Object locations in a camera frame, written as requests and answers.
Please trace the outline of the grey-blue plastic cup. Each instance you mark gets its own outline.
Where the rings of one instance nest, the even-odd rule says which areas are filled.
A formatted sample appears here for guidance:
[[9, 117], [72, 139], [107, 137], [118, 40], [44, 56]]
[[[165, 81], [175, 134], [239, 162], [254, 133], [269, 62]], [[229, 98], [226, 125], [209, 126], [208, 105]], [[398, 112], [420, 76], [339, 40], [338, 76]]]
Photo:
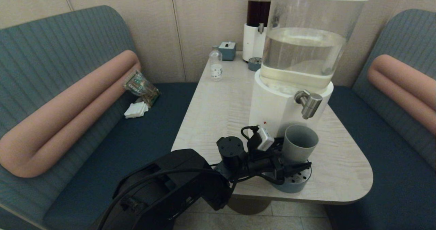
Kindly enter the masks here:
[[319, 142], [313, 129], [300, 124], [286, 128], [283, 138], [281, 158], [291, 164], [306, 162]]

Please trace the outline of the metal dispenser tap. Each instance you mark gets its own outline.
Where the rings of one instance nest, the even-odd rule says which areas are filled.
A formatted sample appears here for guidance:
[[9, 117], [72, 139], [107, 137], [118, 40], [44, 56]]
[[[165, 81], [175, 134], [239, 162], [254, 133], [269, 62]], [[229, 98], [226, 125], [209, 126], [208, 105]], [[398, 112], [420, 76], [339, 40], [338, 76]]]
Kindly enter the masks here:
[[318, 110], [323, 98], [317, 93], [311, 93], [308, 90], [297, 91], [294, 101], [302, 106], [302, 118], [307, 120], [313, 117]]

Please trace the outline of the blue drip tray metal grate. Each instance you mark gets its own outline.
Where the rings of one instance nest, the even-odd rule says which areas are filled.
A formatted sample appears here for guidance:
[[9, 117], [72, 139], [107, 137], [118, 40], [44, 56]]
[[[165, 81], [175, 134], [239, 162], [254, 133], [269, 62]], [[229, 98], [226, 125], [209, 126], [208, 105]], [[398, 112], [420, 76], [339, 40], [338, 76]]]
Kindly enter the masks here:
[[285, 178], [282, 176], [282, 163], [286, 162], [282, 160], [281, 155], [279, 156], [279, 162], [279, 169], [264, 172], [262, 173], [262, 175], [268, 178], [269, 182], [279, 191], [285, 193], [298, 193], [302, 191], [312, 175], [312, 167], [307, 170], [303, 170], [300, 173], [294, 174], [293, 176]]

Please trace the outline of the clear water dispenser white base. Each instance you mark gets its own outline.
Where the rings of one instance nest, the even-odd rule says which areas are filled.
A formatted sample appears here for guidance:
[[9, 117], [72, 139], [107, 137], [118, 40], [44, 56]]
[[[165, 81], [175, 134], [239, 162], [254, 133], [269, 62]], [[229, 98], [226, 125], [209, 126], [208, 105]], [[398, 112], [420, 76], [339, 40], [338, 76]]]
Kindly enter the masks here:
[[[368, 0], [271, 0], [263, 63], [255, 73], [249, 125], [273, 137], [300, 123], [315, 129], [333, 93], [332, 78]], [[302, 118], [297, 91], [323, 100]]]

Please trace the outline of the small blue drip tray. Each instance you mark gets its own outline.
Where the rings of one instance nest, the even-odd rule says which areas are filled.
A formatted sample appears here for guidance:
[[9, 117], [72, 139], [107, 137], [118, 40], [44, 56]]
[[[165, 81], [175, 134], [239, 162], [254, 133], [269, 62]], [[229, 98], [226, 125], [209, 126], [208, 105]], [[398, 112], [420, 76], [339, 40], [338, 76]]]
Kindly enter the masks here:
[[253, 57], [248, 60], [248, 69], [256, 72], [262, 66], [263, 59], [260, 57]]

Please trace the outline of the small clear bottle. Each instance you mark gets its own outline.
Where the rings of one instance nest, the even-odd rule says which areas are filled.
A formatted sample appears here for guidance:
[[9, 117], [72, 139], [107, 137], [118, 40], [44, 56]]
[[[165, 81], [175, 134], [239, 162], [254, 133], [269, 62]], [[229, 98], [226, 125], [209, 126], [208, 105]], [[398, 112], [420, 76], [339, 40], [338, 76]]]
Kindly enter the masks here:
[[219, 46], [214, 45], [212, 51], [209, 53], [209, 67], [211, 71], [211, 79], [214, 81], [220, 81], [223, 75], [222, 66], [223, 55], [219, 51]]

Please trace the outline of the teal upholstered bench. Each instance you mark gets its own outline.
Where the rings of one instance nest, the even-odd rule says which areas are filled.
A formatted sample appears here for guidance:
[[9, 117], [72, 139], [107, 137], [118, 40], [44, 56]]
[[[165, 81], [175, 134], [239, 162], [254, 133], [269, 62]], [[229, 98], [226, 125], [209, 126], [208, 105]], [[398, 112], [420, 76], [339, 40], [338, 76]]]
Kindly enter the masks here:
[[329, 106], [368, 159], [373, 185], [360, 200], [326, 210], [334, 230], [436, 230], [436, 134], [369, 82], [381, 55], [436, 80], [436, 12], [395, 15], [353, 87], [334, 87]]
[[[0, 138], [56, 95], [125, 50], [138, 56], [124, 19], [107, 5], [0, 29]], [[143, 117], [126, 119], [124, 94], [44, 174], [0, 165], [0, 230], [85, 230], [119, 181], [168, 154], [197, 85], [159, 83]]]

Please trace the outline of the dark drink dispenser white base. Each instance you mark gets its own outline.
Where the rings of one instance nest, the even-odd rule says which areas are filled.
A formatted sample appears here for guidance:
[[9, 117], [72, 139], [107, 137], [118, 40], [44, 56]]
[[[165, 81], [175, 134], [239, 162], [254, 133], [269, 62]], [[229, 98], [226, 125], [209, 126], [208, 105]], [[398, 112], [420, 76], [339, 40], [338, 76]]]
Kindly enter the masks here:
[[271, 0], [248, 0], [244, 24], [243, 60], [263, 56]]

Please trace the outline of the small blue box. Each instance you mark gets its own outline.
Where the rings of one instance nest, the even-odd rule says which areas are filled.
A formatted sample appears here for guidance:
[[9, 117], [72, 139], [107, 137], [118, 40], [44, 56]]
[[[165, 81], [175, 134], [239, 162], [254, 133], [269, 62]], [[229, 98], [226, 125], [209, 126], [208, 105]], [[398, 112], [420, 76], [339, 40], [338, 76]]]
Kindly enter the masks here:
[[218, 49], [222, 54], [222, 61], [233, 61], [236, 56], [236, 42], [221, 42]]

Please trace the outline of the pink bolster cushion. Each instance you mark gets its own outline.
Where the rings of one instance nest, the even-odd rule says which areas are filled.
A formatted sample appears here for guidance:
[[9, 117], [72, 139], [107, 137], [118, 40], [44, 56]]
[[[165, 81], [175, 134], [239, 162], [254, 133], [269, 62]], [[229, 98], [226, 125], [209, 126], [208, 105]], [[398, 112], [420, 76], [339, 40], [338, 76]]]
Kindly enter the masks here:
[[389, 55], [376, 57], [368, 81], [436, 136], [436, 80]]
[[126, 91], [141, 69], [125, 50], [56, 95], [0, 138], [0, 165], [21, 178], [47, 172]]

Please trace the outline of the white folded napkins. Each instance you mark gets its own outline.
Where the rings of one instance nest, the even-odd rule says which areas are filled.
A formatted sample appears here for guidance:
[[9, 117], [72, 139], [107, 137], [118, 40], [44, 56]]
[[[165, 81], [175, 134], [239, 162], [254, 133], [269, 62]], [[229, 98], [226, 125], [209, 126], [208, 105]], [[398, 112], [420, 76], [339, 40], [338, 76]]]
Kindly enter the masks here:
[[129, 108], [124, 113], [126, 119], [143, 117], [145, 112], [148, 112], [149, 107], [145, 102], [131, 103]]

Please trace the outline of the clear snack packet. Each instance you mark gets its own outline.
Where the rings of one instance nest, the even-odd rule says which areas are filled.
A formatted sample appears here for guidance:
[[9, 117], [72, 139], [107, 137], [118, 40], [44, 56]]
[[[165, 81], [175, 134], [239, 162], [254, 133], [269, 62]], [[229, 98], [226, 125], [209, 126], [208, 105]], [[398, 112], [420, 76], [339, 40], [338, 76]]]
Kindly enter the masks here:
[[149, 108], [153, 107], [161, 95], [160, 90], [148, 81], [139, 70], [133, 70], [129, 73], [124, 80], [123, 87], [138, 96]]

